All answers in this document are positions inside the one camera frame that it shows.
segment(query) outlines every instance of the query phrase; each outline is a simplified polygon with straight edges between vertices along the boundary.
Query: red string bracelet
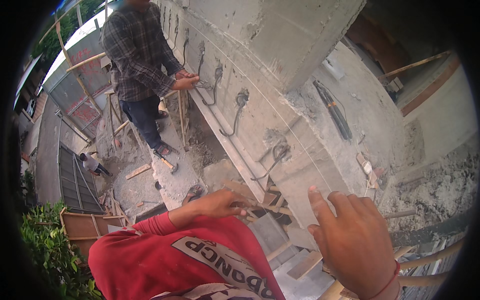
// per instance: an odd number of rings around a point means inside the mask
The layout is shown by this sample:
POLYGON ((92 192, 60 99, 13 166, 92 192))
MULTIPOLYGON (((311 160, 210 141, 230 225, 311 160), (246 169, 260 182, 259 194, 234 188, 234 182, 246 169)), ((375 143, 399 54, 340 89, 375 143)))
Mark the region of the red string bracelet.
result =
POLYGON ((400 264, 396 260, 395 260, 395 263, 396 263, 396 269, 395 269, 395 272, 393 273, 392 279, 387 283, 387 285, 381 291, 379 291, 375 296, 371 297, 369 300, 375 299, 375 297, 377 297, 378 295, 383 293, 383 291, 386 290, 387 287, 389 287, 392 284, 392 282, 395 280, 395 278, 397 278, 398 273, 400 273, 400 264))

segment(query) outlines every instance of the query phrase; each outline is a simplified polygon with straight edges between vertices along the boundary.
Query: dark pants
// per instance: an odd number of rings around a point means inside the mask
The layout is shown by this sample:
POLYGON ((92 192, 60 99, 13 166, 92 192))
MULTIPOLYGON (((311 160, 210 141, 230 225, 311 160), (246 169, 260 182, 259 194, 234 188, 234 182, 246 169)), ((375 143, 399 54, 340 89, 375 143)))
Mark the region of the dark pants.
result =
POLYGON ((108 172, 107 169, 105 169, 105 167, 102 166, 102 164, 98 164, 98 167, 95 169, 94 172, 97 174, 100 174, 102 171, 105 173, 105 175, 110 175, 110 172, 108 172))
POLYGON ((138 128, 152 149, 158 149, 162 145, 162 138, 158 134, 155 122, 160 118, 159 103, 158 96, 150 96, 135 102, 120 100, 121 110, 127 115, 128 120, 138 128))

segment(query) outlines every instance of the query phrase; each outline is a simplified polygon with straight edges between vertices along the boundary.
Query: hammer handle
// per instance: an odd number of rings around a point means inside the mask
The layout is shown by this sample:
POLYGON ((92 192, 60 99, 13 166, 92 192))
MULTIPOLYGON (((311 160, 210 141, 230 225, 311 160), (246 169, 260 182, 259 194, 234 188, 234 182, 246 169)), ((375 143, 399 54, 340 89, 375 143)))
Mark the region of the hammer handle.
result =
POLYGON ((170 169, 173 169, 173 166, 172 166, 169 162, 167 162, 166 159, 161 158, 161 160, 162 160, 170 169))

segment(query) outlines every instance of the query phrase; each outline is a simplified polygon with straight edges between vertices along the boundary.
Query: plaid shirt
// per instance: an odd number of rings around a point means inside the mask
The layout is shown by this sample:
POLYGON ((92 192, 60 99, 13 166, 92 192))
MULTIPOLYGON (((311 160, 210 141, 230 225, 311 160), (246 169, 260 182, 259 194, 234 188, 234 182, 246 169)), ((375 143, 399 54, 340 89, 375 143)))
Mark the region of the plaid shirt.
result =
POLYGON ((100 45, 112 60, 113 90, 120 100, 140 101, 167 94, 183 69, 168 46, 160 25, 160 9, 150 3, 145 12, 114 11, 103 25, 100 45))

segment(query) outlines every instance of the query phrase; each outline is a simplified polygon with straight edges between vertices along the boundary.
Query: metal fence panel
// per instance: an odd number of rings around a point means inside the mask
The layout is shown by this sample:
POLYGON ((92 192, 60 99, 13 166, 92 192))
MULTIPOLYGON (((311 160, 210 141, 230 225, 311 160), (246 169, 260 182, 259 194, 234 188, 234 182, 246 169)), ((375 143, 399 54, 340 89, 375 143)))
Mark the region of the metal fence panel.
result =
MULTIPOLYGON (((75 65, 103 53, 99 37, 100 30, 93 30, 70 47, 67 53, 72 64, 75 65)), ((69 65, 65 60, 43 83, 43 88, 63 114, 69 115, 77 127, 82 128, 90 139, 94 139, 100 115, 78 84, 76 76, 82 80, 88 93, 95 98, 110 86, 110 74, 101 69, 100 59, 90 61, 69 73, 66 72, 68 68, 69 65)))
POLYGON ((60 193, 65 205, 74 213, 103 214, 93 175, 83 168, 80 157, 60 142, 58 160, 60 193))

